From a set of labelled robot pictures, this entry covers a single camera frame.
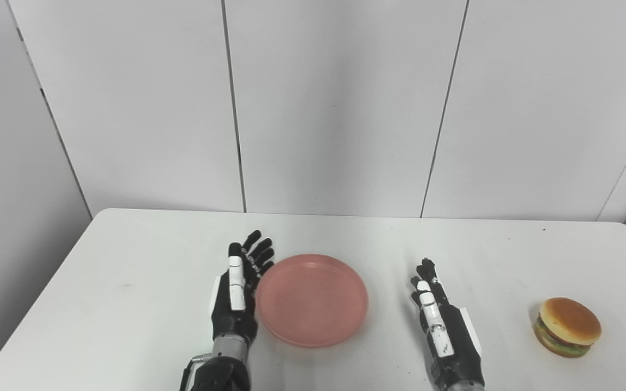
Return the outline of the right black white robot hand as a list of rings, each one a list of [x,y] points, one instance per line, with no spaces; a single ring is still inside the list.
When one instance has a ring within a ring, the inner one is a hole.
[[[439,390],[484,390],[481,349],[465,308],[448,299],[435,263],[424,258],[411,277],[411,298],[431,354],[430,376]]]

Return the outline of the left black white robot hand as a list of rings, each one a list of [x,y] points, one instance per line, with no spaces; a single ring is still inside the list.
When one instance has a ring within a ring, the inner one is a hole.
[[[274,266],[273,241],[254,230],[245,242],[228,249],[228,270],[221,275],[212,307],[213,338],[236,335],[251,345],[258,334],[255,294],[263,276]]]

